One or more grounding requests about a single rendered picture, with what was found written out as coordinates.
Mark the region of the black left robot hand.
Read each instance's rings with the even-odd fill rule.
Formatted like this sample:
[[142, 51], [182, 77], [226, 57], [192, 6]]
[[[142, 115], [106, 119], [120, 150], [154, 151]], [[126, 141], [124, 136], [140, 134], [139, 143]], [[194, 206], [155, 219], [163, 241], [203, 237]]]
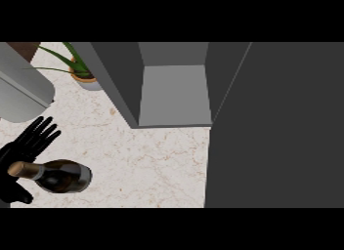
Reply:
[[18, 177], [7, 174], [7, 169], [18, 161], [32, 163], [59, 135], [60, 131], [56, 130], [56, 124], [52, 124], [52, 117], [38, 116], [16, 139], [0, 148], [0, 200], [4, 203], [31, 203], [32, 196], [16, 183]]

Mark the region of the dark wine bottle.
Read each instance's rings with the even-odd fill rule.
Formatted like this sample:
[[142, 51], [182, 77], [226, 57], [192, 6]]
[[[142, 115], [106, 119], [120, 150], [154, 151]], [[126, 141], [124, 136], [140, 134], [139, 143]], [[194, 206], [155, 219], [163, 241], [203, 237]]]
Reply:
[[89, 168], [63, 159], [41, 164], [18, 161], [9, 166], [7, 174], [32, 180], [40, 188], [52, 193], [81, 192], [92, 179]]

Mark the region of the grey open cabinet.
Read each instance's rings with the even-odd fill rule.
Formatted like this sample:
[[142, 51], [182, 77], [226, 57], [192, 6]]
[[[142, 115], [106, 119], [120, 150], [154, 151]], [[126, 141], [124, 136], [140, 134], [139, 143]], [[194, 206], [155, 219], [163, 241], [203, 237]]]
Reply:
[[247, 42], [75, 42], [72, 46], [133, 129], [211, 125]]

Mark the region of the dark grey cabinet door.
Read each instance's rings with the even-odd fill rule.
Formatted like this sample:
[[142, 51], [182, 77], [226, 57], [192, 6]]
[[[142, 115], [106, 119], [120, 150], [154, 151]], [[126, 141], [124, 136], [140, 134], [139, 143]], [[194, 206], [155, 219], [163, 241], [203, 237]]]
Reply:
[[344, 43], [256, 43], [213, 121], [208, 207], [344, 207]]

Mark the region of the pale grey rounded appliance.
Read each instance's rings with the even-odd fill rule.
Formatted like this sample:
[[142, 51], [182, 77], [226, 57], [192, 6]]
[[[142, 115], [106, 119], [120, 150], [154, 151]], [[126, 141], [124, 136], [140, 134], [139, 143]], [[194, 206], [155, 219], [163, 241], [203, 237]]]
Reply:
[[32, 120], [49, 108], [55, 88], [6, 42], [0, 42], [0, 118]]

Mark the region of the potted green aloe plant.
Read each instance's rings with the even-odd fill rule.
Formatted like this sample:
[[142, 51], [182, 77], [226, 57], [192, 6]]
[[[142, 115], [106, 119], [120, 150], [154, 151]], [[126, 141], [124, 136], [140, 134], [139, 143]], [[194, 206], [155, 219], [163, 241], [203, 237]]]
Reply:
[[68, 67], [66, 70], [46, 67], [44, 70], [55, 70], [65, 72], [71, 75], [74, 81], [78, 83], [78, 85], [87, 90], [87, 91], [100, 91], [100, 85], [96, 81], [96, 78], [92, 75], [92, 72], [86, 66], [86, 63], [80, 57], [80, 54], [77, 53], [74, 46], [69, 42], [63, 42], [63, 46], [71, 54], [71, 57], [66, 59], [59, 53], [52, 51], [50, 49], [41, 47], [37, 45], [37, 48], [43, 50], [46, 53], [49, 53]]

